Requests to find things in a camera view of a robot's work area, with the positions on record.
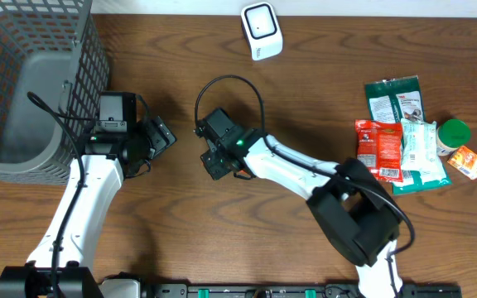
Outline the green white 3M package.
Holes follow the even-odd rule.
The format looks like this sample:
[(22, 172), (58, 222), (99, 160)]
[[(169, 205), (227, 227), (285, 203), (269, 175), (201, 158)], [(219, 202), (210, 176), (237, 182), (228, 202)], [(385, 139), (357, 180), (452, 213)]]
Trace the green white 3M package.
[[(385, 79), (366, 84), (364, 92), (371, 118), (374, 121), (401, 123), (402, 119), (407, 119), (428, 123), (424, 111), (419, 79), (416, 76), (401, 79)], [(393, 182), (393, 193), (395, 195), (407, 195), (446, 187), (452, 184), (447, 172), (446, 174), (447, 177), (443, 180), (422, 183), (419, 172), (402, 170), (403, 182)]]

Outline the red snack bag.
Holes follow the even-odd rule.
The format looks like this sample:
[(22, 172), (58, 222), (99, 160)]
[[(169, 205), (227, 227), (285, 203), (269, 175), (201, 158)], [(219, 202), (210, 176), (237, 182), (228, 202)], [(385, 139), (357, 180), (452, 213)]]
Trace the red snack bag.
[(358, 135), (357, 159), (381, 181), (403, 182), (402, 124), (356, 120)]

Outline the orange Kleenex tissue pack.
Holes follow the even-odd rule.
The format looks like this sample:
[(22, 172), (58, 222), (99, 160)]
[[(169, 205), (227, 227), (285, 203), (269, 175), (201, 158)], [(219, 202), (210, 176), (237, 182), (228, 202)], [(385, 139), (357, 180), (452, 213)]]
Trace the orange Kleenex tissue pack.
[(447, 162), (471, 180), (477, 179), (477, 154), (468, 147), (459, 147)]

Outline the green lid jar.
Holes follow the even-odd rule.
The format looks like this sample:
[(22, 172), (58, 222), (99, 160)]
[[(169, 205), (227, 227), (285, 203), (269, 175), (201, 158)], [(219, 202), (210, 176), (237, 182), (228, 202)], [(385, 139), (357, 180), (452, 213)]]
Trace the green lid jar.
[(436, 132), (436, 148), (438, 156), (447, 156), (465, 145), (471, 138), (469, 126), (459, 120), (450, 119), (440, 125)]

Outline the white small packet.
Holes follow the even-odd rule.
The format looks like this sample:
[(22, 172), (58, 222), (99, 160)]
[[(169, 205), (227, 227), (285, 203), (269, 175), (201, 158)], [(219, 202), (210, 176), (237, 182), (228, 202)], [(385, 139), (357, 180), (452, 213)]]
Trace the white small packet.
[(401, 120), (403, 149), (401, 169), (417, 171), (422, 183), (443, 180), (447, 177), (436, 149), (436, 122)]

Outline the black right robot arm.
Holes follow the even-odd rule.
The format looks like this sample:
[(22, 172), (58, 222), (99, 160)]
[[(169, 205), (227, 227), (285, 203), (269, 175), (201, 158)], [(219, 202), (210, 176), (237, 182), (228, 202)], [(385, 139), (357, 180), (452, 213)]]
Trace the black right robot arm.
[(404, 213), (358, 160), (316, 160), (281, 144), (262, 129), (239, 125), (195, 130), (209, 146), (201, 156), (211, 178), (275, 182), (305, 199), (330, 244), (354, 264), (365, 297), (397, 297), (402, 289), (395, 256)]

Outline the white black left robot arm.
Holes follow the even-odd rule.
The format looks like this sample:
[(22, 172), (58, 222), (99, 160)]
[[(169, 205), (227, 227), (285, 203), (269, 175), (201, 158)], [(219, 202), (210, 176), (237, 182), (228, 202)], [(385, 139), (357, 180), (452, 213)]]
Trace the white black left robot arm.
[(144, 103), (138, 94), (104, 92), (84, 131), (68, 137), (75, 158), (60, 204), (25, 265), (3, 269), (1, 297), (147, 296), (136, 276), (121, 272), (98, 283), (92, 274), (114, 196), (176, 141), (161, 118), (137, 118), (137, 106)]

